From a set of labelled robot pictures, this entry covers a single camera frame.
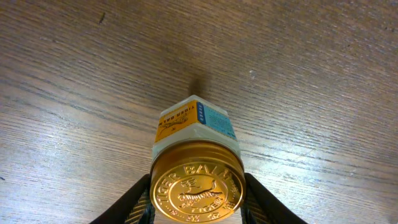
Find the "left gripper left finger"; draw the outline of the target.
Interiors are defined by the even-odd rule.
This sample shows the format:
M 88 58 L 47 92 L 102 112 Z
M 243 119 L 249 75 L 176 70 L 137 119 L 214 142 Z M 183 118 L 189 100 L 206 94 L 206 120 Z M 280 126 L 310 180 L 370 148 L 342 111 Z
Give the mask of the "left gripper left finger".
M 150 175 L 146 174 L 90 224 L 153 224 L 155 208 L 149 190 Z

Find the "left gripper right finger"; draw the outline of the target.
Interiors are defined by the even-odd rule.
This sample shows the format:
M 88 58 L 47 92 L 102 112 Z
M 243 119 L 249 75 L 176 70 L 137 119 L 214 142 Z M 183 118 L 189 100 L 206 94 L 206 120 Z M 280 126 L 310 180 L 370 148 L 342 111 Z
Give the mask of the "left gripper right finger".
M 244 177 L 246 196 L 241 206 L 242 224 L 307 224 L 253 175 L 245 173 Z

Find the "small gold-lid jar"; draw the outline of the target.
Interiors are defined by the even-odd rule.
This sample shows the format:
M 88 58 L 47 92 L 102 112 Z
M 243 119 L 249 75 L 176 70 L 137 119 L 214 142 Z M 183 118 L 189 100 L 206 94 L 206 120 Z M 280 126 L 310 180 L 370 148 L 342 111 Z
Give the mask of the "small gold-lid jar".
M 152 148 L 150 198 L 182 223 L 218 222 L 246 194 L 240 147 L 228 112 L 192 95 L 160 114 Z

